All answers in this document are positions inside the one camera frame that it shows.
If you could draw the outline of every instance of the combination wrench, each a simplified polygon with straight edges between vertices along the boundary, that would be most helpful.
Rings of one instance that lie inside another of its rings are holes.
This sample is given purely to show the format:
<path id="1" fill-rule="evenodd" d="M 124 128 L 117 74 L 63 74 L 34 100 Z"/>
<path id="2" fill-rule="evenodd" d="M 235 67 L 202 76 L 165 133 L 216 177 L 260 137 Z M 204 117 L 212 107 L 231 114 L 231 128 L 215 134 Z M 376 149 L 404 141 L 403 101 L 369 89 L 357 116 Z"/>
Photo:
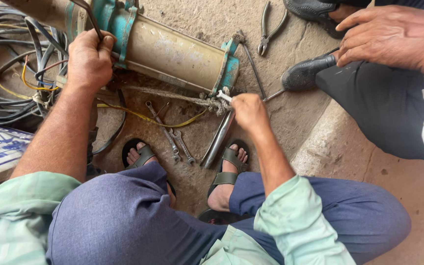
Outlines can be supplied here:
<path id="1" fill-rule="evenodd" d="M 149 100 L 149 101 L 145 102 L 145 105 L 150 109 L 150 111 L 153 114 L 153 116 L 155 117 L 156 121 L 158 123 L 162 124 L 160 118 L 156 115 L 155 109 L 153 109 L 151 101 Z M 173 138 L 171 138 L 168 131 L 163 126 L 160 126 L 160 128 L 163 131 L 164 135 L 168 138 L 168 142 L 170 142 L 171 147 L 173 148 L 173 160 L 174 160 L 174 163 L 176 164 L 176 162 L 181 160 L 181 157 L 179 155 L 180 151 L 179 151 L 178 147 L 176 146 L 176 144 L 174 143 Z"/>
<path id="2" fill-rule="evenodd" d="M 173 129 L 170 129 L 170 135 L 171 137 L 173 137 L 174 139 L 176 139 L 176 141 L 178 141 L 180 143 L 180 146 L 183 148 L 183 151 L 185 153 L 185 156 L 187 157 L 187 163 L 192 166 L 192 163 L 195 163 L 196 160 L 191 156 L 191 154 L 189 154 L 186 145 L 184 144 L 184 142 L 182 141 L 181 138 L 181 131 L 176 130 L 176 135 L 174 135 Z"/>

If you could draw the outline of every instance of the light green shirt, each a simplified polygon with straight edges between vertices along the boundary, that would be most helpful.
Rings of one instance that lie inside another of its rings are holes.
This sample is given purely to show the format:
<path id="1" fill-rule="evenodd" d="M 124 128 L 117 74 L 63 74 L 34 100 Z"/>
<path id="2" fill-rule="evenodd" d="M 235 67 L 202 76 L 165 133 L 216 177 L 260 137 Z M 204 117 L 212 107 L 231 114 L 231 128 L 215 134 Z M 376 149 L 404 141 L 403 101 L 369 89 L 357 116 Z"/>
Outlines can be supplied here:
<path id="1" fill-rule="evenodd" d="M 0 185 L 0 264 L 46 264 L 51 214 L 81 183 L 72 177 L 36 172 Z M 276 240 L 286 264 L 354 264 L 336 231 L 321 213 L 309 181 L 296 176 L 275 189 L 258 210 L 255 230 Z M 246 233 L 228 226 L 201 264 L 277 264 Z"/>

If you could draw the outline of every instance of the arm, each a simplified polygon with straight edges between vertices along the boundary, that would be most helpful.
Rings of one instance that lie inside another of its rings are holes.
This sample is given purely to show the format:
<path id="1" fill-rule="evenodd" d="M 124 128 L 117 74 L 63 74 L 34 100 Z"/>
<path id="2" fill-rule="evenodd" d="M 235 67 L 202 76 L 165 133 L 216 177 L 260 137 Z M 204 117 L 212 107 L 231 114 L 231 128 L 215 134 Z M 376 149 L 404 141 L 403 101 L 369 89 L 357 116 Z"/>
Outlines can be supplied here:
<path id="1" fill-rule="evenodd" d="M 0 185 L 0 264 L 46 264 L 52 213 L 84 181 L 91 104 L 112 74 L 115 39 L 104 35 L 98 45 L 94 30 L 83 32 L 70 45 L 68 84 Z"/>
<path id="2" fill-rule="evenodd" d="M 339 67 L 365 60 L 424 75 L 424 10 L 402 6 L 362 9 L 336 29 L 348 28 L 340 44 Z"/>
<path id="3" fill-rule="evenodd" d="M 11 178 L 33 172 L 61 173 L 84 182 L 91 105 L 112 75 L 114 37 L 102 43 L 94 30 L 83 32 L 69 46 L 68 82 Z"/>
<path id="4" fill-rule="evenodd" d="M 241 94 L 233 97 L 231 105 L 260 162 L 266 200 L 256 214 L 254 229 L 274 238 L 286 264 L 354 264 L 323 216 L 320 196 L 292 170 L 259 96 Z"/>
<path id="5" fill-rule="evenodd" d="M 241 94 L 233 97 L 235 119 L 248 133 L 256 147 L 264 184 L 264 196 L 295 176 L 286 156 L 282 152 L 269 123 L 266 106 L 256 94 Z"/>

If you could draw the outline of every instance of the person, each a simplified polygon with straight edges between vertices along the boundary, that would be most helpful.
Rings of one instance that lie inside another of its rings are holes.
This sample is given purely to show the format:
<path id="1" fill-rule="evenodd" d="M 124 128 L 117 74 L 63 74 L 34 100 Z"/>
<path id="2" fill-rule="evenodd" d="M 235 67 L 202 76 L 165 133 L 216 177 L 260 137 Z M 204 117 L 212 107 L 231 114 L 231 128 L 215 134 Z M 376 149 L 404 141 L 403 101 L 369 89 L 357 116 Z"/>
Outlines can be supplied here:
<path id="1" fill-rule="evenodd" d="M 287 69 L 289 91 L 315 85 L 384 152 L 424 159 L 424 0 L 284 0 L 318 21 L 339 48 Z"/>
<path id="2" fill-rule="evenodd" d="M 126 170 L 85 182 L 91 104 L 112 74 L 116 40 L 103 35 L 83 32 L 69 46 L 68 82 L 0 184 L 0 264 L 363 264 L 408 235 L 409 215 L 384 189 L 296 175 L 254 94 L 231 105 L 261 173 L 241 172 L 249 157 L 235 142 L 217 175 L 229 183 L 214 181 L 208 199 L 254 217 L 211 225 L 174 210 L 167 174 L 139 139 L 126 145 Z"/>

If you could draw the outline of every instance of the blue trousers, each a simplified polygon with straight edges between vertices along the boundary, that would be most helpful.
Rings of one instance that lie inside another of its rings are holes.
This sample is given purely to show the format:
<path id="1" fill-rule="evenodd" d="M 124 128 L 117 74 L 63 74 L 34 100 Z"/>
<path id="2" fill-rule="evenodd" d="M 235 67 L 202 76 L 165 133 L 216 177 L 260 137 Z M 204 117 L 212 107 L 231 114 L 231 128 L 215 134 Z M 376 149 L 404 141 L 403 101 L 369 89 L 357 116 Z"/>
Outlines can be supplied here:
<path id="1" fill-rule="evenodd" d="M 386 190 L 367 183 L 309 177 L 323 214 L 357 264 L 398 245 L 410 217 Z M 255 215 L 264 202 L 259 173 L 239 175 L 230 211 Z M 68 194 L 53 212 L 51 264 L 198 264 L 225 225 L 209 225 L 169 207 L 166 172 L 157 163 L 96 177 Z M 280 264 L 273 238 L 253 230 L 254 218 L 232 226 L 256 240 Z"/>

